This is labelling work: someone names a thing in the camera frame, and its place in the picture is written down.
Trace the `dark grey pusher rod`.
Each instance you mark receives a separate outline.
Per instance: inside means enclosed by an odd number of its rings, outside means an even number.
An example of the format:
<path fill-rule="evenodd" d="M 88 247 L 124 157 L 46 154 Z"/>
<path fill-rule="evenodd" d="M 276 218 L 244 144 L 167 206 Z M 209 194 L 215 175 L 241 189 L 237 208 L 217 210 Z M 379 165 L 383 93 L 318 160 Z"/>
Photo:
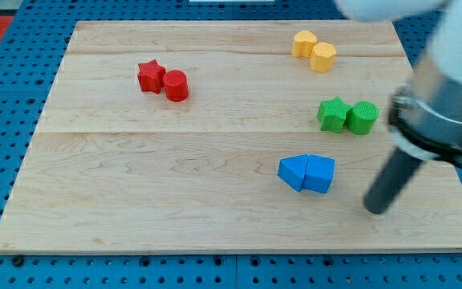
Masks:
<path fill-rule="evenodd" d="M 422 164 L 422 160 L 395 149 L 365 194 L 364 207 L 373 214 L 385 213 Z"/>

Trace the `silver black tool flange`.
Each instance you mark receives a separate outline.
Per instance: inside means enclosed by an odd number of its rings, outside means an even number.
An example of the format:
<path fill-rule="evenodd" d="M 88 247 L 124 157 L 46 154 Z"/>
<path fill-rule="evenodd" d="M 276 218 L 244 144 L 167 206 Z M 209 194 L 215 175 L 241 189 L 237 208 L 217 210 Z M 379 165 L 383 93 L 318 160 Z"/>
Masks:
<path fill-rule="evenodd" d="M 462 169 L 462 82 L 430 55 L 392 95 L 388 123 L 396 145 L 391 162 L 444 161 Z"/>

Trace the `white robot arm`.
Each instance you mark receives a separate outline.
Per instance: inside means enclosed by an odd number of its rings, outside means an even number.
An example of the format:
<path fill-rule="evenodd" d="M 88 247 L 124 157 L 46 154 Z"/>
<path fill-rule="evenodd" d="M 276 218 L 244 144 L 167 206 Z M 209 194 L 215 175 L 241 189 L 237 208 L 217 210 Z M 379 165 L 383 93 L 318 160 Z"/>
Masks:
<path fill-rule="evenodd" d="M 391 97 L 387 120 L 396 148 L 363 198 L 368 211 L 382 214 L 423 162 L 462 168 L 462 0 L 339 0 L 336 6 L 360 22 L 445 9 L 413 76 Z"/>

